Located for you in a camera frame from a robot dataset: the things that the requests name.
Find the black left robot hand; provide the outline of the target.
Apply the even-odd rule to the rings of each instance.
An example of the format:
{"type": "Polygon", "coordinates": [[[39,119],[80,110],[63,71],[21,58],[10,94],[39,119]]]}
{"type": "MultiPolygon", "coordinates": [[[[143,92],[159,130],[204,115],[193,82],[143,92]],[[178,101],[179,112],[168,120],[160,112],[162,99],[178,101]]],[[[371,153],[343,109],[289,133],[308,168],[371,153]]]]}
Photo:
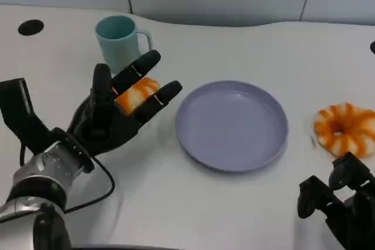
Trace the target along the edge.
{"type": "Polygon", "coordinates": [[[76,109],[68,128],[90,155],[100,155],[128,142],[181,92],[180,82],[172,81],[142,100],[129,114],[116,102],[160,59],[157,50],[148,51],[115,76],[108,65],[95,66],[90,95],[76,109]]]}

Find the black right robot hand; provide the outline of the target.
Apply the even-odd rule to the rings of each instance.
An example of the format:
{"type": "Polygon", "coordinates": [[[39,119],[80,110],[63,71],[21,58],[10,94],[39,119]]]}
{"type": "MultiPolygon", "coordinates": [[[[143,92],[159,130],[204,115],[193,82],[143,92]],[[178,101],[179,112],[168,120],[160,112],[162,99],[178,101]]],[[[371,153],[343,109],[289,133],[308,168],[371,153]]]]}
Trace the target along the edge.
{"type": "Polygon", "coordinates": [[[316,176],[299,184],[298,217],[316,210],[344,249],[374,249],[374,176],[353,153],[333,161],[328,185],[316,176]]]}

